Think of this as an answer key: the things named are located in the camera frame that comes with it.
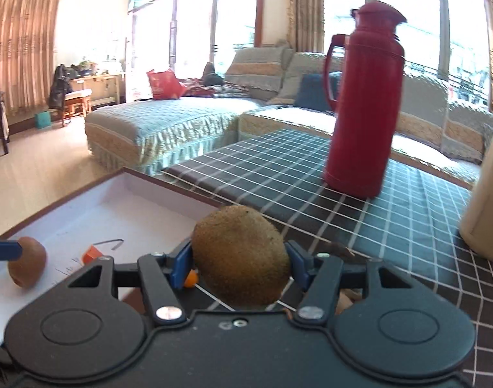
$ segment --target kiwi fruit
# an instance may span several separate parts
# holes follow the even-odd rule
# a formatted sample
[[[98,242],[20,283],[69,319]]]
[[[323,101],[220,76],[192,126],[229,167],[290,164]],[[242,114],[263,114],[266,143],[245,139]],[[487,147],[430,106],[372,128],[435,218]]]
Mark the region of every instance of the kiwi fruit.
[[[17,242],[22,247],[22,255],[16,261],[8,261],[8,273],[17,286],[29,289],[40,280],[46,268],[47,252],[31,237],[23,236]]]
[[[224,207],[203,218],[194,228],[191,245],[202,280],[232,306],[270,305],[290,277],[281,234],[249,207]]]

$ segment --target metal screw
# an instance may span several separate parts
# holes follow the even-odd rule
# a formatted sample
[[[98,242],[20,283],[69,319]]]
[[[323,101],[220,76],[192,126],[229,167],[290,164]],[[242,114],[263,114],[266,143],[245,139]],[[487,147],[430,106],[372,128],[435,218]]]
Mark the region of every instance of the metal screw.
[[[224,329],[225,331],[228,331],[228,330],[232,329],[232,322],[223,321],[223,322],[220,322],[217,326],[219,326],[219,328],[221,328],[221,329]]]
[[[182,310],[176,306],[163,306],[155,312],[158,318],[165,321],[172,321],[182,316]]]
[[[315,320],[323,317],[323,309],[318,306],[303,306],[297,311],[302,319]]]
[[[248,321],[245,319],[237,319],[232,322],[235,327],[246,327],[248,325]]]

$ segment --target orange object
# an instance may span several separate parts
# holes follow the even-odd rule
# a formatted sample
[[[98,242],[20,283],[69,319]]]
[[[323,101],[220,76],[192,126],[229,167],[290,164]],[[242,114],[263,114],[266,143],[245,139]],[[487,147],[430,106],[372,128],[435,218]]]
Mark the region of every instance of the orange object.
[[[198,284],[198,281],[199,281],[198,273],[194,270],[191,270],[189,271],[189,274],[187,274],[184,287],[191,289],[192,287]]]
[[[91,245],[89,249],[85,251],[82,256],[82,261],[84,265],[90,264],[96,258],[103,256],[100,250],[98,250],[94,245]]]

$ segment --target sofa cushion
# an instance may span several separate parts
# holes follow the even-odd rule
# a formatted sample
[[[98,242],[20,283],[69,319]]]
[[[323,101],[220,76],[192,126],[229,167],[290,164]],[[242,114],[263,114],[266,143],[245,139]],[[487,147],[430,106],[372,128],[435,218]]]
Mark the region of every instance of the sofa cushion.
[[[92,94],[92,89],[82,89],[76,90],[75,92],[70,92],[65,95],[65,100],[76,99],[76,98],[87,98]]]
[[[480,163],[485,153],[484,124],[493,128],[493,113],[468,102],[450,102],[441,152],[455,159]]]
[[[397,132],[439,149],[446,109],[447,87],[441,80],[404,74]]]
[[[278,92],[284,74],[283,63],[287,63],[288,55],[292,53],[292,49],[284,47],[240,49],[225,73],[225,80],[249,88]]]
[[[277,97],[268,101],[268,105],[293,104],[300,89],[304,74],[322,74],[324,54],[296,53],[284,74],[282,89]],[[343,58],[333,57],[330,72],[341,71]]]
[[[324,112],[310,112],[297,107],[270,107],[244,112],[239,118],[241,140],[280,129],[295,129],[328,137],[336,119]],[[449,159],[438,150],[411,138],[394,135],[390,158],[471,189],[480,175],[479,166]]]
[[[340,71],[329,74],[329,81],[335,99],[338,98],[340,76]],[[327,101],[326,90],[323,88],[323,77],[321,74],[304,74],[302,76],[302,82],[294,105],[321,112],[331,110],[331,106]]]
[[[248,87],[248,93],[250,97],[253,99],[259,99],[262,101],[269,101],[277,96],[275,90],[264,90],[264,89],[256,89],[255,87]]]

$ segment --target black jacket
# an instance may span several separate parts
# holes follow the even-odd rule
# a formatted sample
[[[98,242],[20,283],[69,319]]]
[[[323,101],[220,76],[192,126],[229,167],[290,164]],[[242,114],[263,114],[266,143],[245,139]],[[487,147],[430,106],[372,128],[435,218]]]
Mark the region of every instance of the black jacket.
[[[69,79],[66,78],[65,66],[63,64],[56,67],[51,85],[51,92],[47,105],[51,109],[61,110],[63,107],[64,97],[67,93],[72,92],[72,86]]]

